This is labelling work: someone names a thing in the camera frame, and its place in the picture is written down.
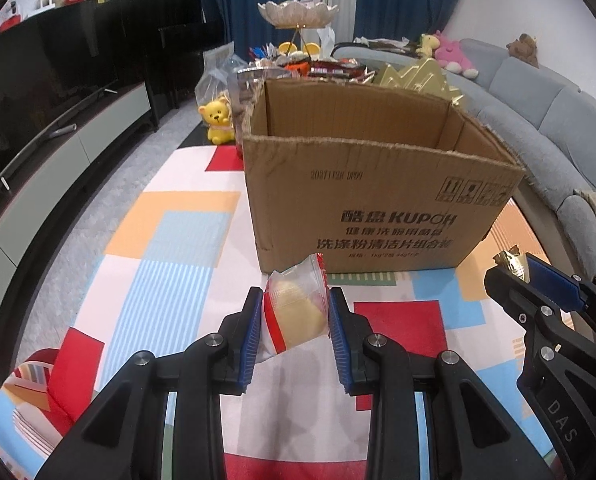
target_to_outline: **yellow plush toy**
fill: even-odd
[[[433,34],[423,34],[420,40],[420,48],[415,52],[421,57],[433,57],[433,51],[440,46],[440,40]]]
[[[198,112],[209,124],[207,138],[214,144],[224,144],[236,139],[236,134],[231,123],[231,110],[229,99],[226,96],[218,97],[204,106],[198,107]]]

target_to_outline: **gray floor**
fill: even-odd
[[[138,195],[200,122],[195,101],[163,118],[102,185],[66,237],[31,309],[16,364],[41,348],[60,348],[107,243]]]

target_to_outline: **scalloped bowl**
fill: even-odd
[[[330,7],[323,2],[305,4],[298,0],[258,4],[262,17],[275,28],[323,28],[334,19],[337,9],[337,5]]]

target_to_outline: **green object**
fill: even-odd
[[[396,275],[393,272],[343,272],[327,274],[329,285],[378,285],[395,286]]]

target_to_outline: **brown teddy bear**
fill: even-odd
[[[509,56],[517,57],[520,61],[539,68],[538,45],[529,34],[521,34],[519,40],[509,43],[506,47],[509,49]]]

